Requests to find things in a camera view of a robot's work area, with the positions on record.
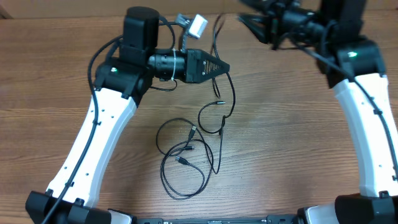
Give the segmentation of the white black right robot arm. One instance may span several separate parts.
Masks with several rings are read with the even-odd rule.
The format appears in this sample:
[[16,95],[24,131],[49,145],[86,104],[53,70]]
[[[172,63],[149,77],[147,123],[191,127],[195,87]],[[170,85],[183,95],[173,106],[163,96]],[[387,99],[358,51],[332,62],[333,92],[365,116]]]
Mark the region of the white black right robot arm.
[[359,170],[358,193],[295,215],[269,215],[267,223],[396,223],[397,128],[382,53],[361,34],[366,2],[323,0],[316,11],[294,0],[246,5],[254,14],[239,20],[258,41],[277,50],[289,40],[316,60],[345,114]]

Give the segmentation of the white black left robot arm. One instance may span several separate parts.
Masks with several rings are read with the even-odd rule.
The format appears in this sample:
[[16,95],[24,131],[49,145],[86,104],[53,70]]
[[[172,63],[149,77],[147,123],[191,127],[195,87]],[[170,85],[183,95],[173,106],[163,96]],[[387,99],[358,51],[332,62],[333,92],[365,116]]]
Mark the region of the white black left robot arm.
[[135,223],[136,217],[113,209],[99,210],[101,183],[116,143],[153,78],[202,83],[229,71],[224,61],[187,48],[188,37],[201,37],[207,20],[178,15],[183,30],[167,49],[157,46],[159,27],[173,23],[149,7],[131,7],[123,33],[101,47],[103,63],[87,70],[91,101],[73,146],[44,193],[33,191],[25,209],[34,223]]

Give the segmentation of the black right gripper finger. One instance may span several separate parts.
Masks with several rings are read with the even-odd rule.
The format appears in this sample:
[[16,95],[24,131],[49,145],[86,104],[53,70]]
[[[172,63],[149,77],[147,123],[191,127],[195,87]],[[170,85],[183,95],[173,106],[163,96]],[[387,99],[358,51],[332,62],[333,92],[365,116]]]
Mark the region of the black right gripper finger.
[[274,0],[239,0],[244,5],[254,9],[255,11],[265,11],[270,8]]
[[251,31],[259,42],[263,44],[270,42],[269,20],[266,16],[240,14],[238,20]]

